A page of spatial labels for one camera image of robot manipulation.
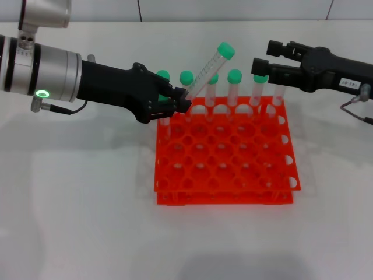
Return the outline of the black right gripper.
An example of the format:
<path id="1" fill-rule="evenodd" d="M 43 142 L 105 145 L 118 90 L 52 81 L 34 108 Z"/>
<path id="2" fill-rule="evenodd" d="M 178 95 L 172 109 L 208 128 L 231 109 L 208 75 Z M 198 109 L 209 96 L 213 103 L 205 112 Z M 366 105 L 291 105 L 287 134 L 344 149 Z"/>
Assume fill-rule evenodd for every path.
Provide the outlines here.
<path id="1" fill-rule="evenodd" d="M 334 55 L 325 47 L 310 47 L 296 42 L 284 45 L 268 42 L 267 55 L 301 62 L 300 67 L 271 64 L 254 58 L 251 73 L 268 76 L 268 83 L 300 87 L 304 92 L 331 89 L 359 95 L 363 85 L 372 86 L 372 65 Z"/>

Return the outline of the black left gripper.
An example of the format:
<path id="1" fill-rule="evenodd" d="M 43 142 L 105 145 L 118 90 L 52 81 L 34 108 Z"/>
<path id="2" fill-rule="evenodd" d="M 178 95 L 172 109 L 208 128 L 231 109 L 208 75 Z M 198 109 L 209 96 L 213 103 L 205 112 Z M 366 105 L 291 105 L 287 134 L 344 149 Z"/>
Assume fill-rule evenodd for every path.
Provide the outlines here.
<path id="1" fill-rule="evenodd" d="M 142 124 L 186 113 L 192 102 L 187 90 L 173 87 L 168 80 L 139 63 L 129 70 L 82 61 L 82 73 L 76 98 L 94 103 L 123 107 Z"/>

